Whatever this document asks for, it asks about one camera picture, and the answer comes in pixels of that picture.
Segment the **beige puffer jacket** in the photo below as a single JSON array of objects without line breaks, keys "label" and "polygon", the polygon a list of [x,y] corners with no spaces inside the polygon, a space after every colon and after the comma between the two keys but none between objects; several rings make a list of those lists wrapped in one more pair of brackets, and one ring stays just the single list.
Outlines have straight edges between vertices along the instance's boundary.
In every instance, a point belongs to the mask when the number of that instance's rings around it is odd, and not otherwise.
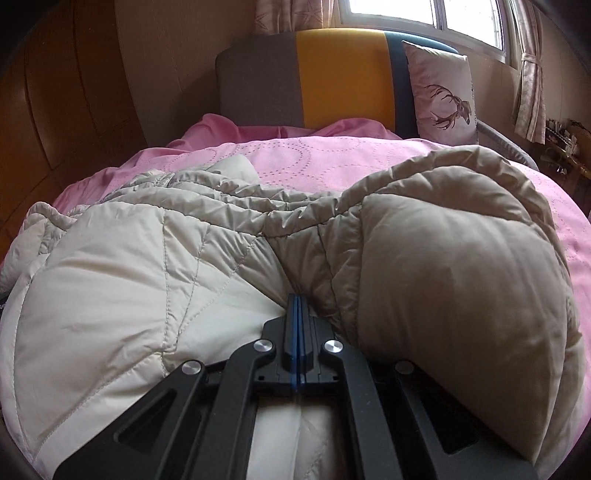
[{"label": "beige puffer jacket", "polygon": [[[239,158],[145,174],[68,216],[38,203],[8,290],[2,411],[45,478],[182,361],[258,338],[290,292],[368,356],[417,363],[543,478],[579,414],[583,344],[550,208],[485,148],[340,196],[262,187]],[[249,477],[342,478],[337,437],[330,406],[261,405]]]}]

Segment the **pink bedsheet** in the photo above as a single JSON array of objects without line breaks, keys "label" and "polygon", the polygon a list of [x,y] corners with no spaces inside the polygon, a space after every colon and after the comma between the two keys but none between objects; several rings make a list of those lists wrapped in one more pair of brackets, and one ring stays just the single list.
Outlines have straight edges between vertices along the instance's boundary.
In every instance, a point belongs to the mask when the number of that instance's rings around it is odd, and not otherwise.
[{"label": "pink bedsheet", "polygon": [[[121,168],[106,168],[69,186],[55,201],[66,212],[99,201],[151,168],[177,171],[243,154],[261,181],[304,192],[344,190],[366,175],[424,155],[441,145],[402,141],[381,124],[365,119],[336,122],[319,131],[293,127],[237,127],[219,115],[205,115],[184,137],[166,148],[139,152]],[[565,192],[545,175],[515,164],[550,202],[564,246],[579,308],[580,330],[591,365],[591,225]],[[584,380],[584,412],[577,438],[591,419],[591,368]]]},{"label": "pink bedsheet", "polygon": [[[394,140],[395,143],[389,156],[376,154],[379,158],[372,158],[362,154],[362,140],[323,142],[318,137],[371,137]],[[278,141],[285,138],[292,140]],[[426,140],[403,142],[381,123],[363,118],[340,120],[315,131],[296,127],[237,127],[227,118],[209,113],[189,128],[182,139],[165,148],[142,150],[119,168],[105,168],[70,185],[53,205],[65,213],[76,205],[98,202],[107,193],[151,168],[176,171],[235,154],[246,155],[265,184],[304,192],[344,190],[368,173],[388,166],[388,162],[397,163],[437,147]],[[356,150],[355,154],[352,154],[352,148]],[[330,187],[325,180],[330,180]]]}]

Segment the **decorative pillow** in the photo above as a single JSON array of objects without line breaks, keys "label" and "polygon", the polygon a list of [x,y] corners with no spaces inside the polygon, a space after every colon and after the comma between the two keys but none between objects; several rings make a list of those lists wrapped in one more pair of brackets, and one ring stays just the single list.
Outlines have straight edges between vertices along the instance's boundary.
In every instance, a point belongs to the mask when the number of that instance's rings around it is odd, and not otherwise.
[{"label": "decorative pillow", "polygon": [[444,145],[478,143],[468,57],[402,42],[408,59],[418,134]]}]

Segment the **deer print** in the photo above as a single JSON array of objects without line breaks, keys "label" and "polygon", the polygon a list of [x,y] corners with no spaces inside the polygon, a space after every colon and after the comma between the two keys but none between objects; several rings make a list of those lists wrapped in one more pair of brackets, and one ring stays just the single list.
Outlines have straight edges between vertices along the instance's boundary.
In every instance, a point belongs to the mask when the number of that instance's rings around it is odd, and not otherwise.
[{"label": "deer print", "polygon": [[431,114],[434,116],[433,125],[436,126],[437,128],[447,130],[449,128],[455,127],[456,120],[460,117],[462,117],[466,121],[466,123],[468,125],[470,125],[470,115],[472,114],[472,107],[470,106],[470,103],[465,100],[462,100],[461,98],[454,95],[451,91],[449,91],[445,87],[442,87],[441,85],[427,86],[427,88],[432,88],[432,87],[434,87],[435,90],[434,90],[433,94],[431,95],[431,98],[435,98],[440,93],[447,92],[447,95],[445,95],[442,98],[442,100],[449,98],[450,103],[454,102],[456,104],[456,108],[457,108],[457,111],[453,112],[449,116],[444,116],[444,117],[438,116],[435,113],[431,112]]}]

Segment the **pink curtain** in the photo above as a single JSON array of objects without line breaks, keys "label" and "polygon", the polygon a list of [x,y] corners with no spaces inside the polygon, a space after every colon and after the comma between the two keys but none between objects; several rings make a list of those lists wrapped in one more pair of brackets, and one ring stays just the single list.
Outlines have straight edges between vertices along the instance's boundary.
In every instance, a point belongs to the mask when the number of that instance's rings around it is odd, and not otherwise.
[{"label": "pink curtain", "polygon": [[328,28],[334,0],[257,0],[255,33]]},{"label": "pink curtain", "polygon": [[513,122],[515,133],[531,142],[545,141],[546,108],[542,77],[542,23],[530,0],[512,0],[521,56],[521,83],[517,91]]}]

